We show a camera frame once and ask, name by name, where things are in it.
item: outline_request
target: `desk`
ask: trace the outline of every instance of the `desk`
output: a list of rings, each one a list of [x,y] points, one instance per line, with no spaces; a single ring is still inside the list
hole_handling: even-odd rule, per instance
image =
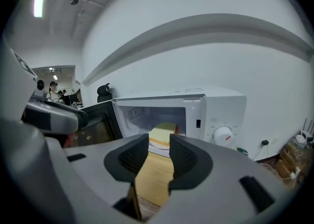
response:
[[[173,179],[173,164],[170,158],[149,152],[135,179],[138,196],[158,206],[168,198],[168,183]]]

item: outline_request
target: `microwave knob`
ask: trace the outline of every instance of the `microwave knob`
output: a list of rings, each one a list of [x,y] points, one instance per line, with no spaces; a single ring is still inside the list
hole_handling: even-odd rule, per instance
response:
[[[213,137],[218,145],[226,146],[232,141],[234,135],[229,127],[223,126],[215,130]]]

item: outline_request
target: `microwave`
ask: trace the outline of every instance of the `microwave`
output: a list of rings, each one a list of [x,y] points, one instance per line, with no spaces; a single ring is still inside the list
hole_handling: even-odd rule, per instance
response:
[[[218,86],[130,94],[83,108],[90,122],[81,131],[84,136],[99,133],[95,137],[104,142],[148,133],[170,122],[179,135],[235,148],[245,108],[246,96]],[[151,143],[149,151],[169,157],[169,149]]]

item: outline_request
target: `woman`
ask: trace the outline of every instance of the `woman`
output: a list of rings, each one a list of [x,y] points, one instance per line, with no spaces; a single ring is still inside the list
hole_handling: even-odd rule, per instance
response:
[[[59,101],[59,95],[58,93],[56,93],[56,89],[57,89],[57,83],[55,81],[50,82],[50,88],[49,88],[49,93],[47,94],[47,98],[51,101]]]

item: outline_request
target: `bread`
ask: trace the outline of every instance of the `bread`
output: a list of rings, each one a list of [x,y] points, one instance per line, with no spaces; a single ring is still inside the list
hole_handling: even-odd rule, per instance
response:
[[[170,145],[170,134],[176,134],[178,128],[174,123],[160,123],[149,132],[149,140],[161,145]]]

